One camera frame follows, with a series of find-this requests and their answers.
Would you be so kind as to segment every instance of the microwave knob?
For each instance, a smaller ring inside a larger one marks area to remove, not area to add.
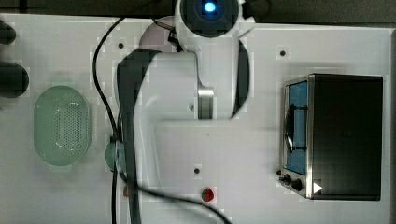
[[[300,191],[303,189],[303,183],[299,178],[290,181],[291,187],[296,189],[297,191]]]
[[[280,177],[279,180],[283,181],[284,184],[289,185],[291,178],[289,175],[284,175],[283,177]]]

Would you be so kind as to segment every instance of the green oval dish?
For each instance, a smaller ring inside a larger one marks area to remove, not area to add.
[[[91,117],[87,101],[73,88],[44,91],[35,102],[35,151],[54,166],[78,161],[91,144]]]

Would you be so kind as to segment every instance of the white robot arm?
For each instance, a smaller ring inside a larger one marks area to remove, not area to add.
[[[253,28],[237,0],[179,0],[175,26],[187,51],[137,49],[117,69],[128,185],[163,187],[154,130],[163,121],[230,119],[235,104],[239,37]],[[138,194],[130,194],[130,209]]]

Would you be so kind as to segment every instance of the cable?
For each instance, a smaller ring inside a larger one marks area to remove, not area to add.
[[[114,30],[114,28],[116,28],[116,26],[118,24],[120,24],[120,22],[122,22],[125,18],[120,18],[118,19],[116,22],[114,22],[114,24],[108,29],[108,31],[105,33],[105,35],[102,37],[102,40],[100,41],[99,45],[96,47],[96,51],[93,55],[93,61],[92,61],[92,72],[93,72],[93,81],[95,83],[96,89],[99,92],[100,98],[102,99],[103,103],[105,104],[106,110],[107,110],[107,114],[108,117],[110,118],[110,122],[111,122],[111,127],[113,128],[113,137],[116,138],[116,140],[118,139],[117,137],[117,126],[116,126],[116,121],[114,120],[114,116],[113,113],[111,111],[110,105],[108,104],[108,101],[105,97],[105,95],[102,92],[102,89],[100,88],[99,85],[99,81],[98,81],[98,76],[96,73],[96,63],[97,63],[97,58],[98,58],[98,54],[100,51],[100,48],[102,47],[102,45],[105,43],[106,38],[108,37],[108,35]]]
[[[117,199],[117,166],[114,162],[113,166],[113,183],[111,187],[111,223],[117,224],[117,217],[116,217],[116,199]]]
[[[193,200],[193,199],[182,198],[182,197],[175,196],[175,195],[169,195],[169,194],[165,194],[165,193],[160,193],[158,191],[153,191],[153,190],[150,190],[150,189],[145,189],[142,186],[138,186],[138,187],[139,187],[139,190],[141,190],[142,192],[145,192],[145,193],[147,193],[147,194],[149,194],[151,196],[165,198],[165,199],[170,200],[170,201],[180,201],[180,202],[183,202],[183,203],[193,203],[193,204],[201,205],[202,207],[206,208],[207,210],[215,213],[225,224],[232,224],[231,221],[229,221],[226,216],[224,216],[221,212],[219,212],[219,210],[217,210],[216,208],[210,206],[209,204],[202,203],[200,201]]]
[[[99,92],[100,98],[102,99],[103,103],[105,104],[105,108],[108,114],[108,117],[110,118],[111,122],[111,127],[113,129],[113,136],[112,136],[112,141],[115,141],[117,139],[120,139],[120,133],[118,132],[117,126],[116,126],[116,121],[114,120],[113,113],[111,111],[110,105],[108,104],[108,101],[105,97],[105,95],[102,92],[102,89],[99,85],[98,81],[98,76],[96,72],[96,64],[97,64],[97,58],[98,54],[100,51],[100,48],[102,45],[105,43],[106,38],[108,35],[116,28],[120,22],[122,22],[125,18],[120,18],[118,19],[105,33],[105,35],[102,37],[102,40],[96,47],[96,51],[93,55],[93,60],[92,60],[92,74],[93,74],[93,81],[95,83],[96,89]],[[112,224],[117,224],[117,217],[116,217],[116,193],[117,193],[117,167],[116,163],[114,162],[114,167],[113,167],[113,182],[112,182],[112,188],[111,188],[111,220]]]
[[[111,127],[113,129],[113,136],[111,137],[111,141],[122,141],[122,129],[121,129],[121,117],[119,114],[119,118],[118,118],[118,126],[116,124],[116,121],[114,119],[113,116],[113,112],[111,111],[110,105],[108,104],[108,101],[105,97],[105,95],[102,92],[102,89],[99,85],[99,81],[98,81],[98,77],[97,77],[97,72],[96,72],[96,64],[97,64],[97,57],[100,51],[100,48],[102,47],[102,45],[105,43],[105,40],[107,39],[108,35],[114,30],[114,28],[116,28],[116,26],[118,24],[120,24],[120,22],[122,22],[125,18],[120,18],[118,19],[109,29],[108,31],[105,33],[105,35],[102,37],[102,40],[100,41],[100,43],[98,44],[98,46],[96,47],[96,51],[93,55],[93,61],[92,61],[92,72],[93,72],[93,81],[95,83],[95,87],[99,92],[99,95],[103,101],[103,103],[105,104],[106,107],[106,111],[108,114],[108,117],[110,118],[110,122],[111,122]],[[113,167],[113,182],[112,182],[112,190],[111,190],[111,216],[112,216],[112,224],[117,224],[117,218],[116,218],[116,193],[117,193],[117,166],[116,163],[114,162],[114,167]],[[146,189],[142,186],[137,186],[138,189],[144,193],[147,193],[149,195],[152,196],[156,196],[156,197],[161,197],[164,198],[166,200],[170,200],[170,201],[180,201],[180,202],[184,202],[184,203],[193,203],[193,204],[198,204],[201,205],[202,207],[206,208],[207,210],[215,213],[219,218],[221,218],[221,220],[225,223],[225,224],[232,224],[228,218],[226,216],[224,216],[219,210],[217,210],[216,208],[193,200],[193,199],[188,199],[188,198],[182,198],[182,197],[178,197],[178,196],[174,196],[174,195],[168,195],[165,193],[161,193],[158,191],[153,191],[150,189]]]

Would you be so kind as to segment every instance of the microwave oven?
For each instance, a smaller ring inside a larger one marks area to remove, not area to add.
[[[282,186],[312,200],[379,201],[383,79],[311,74],[284,84]]]

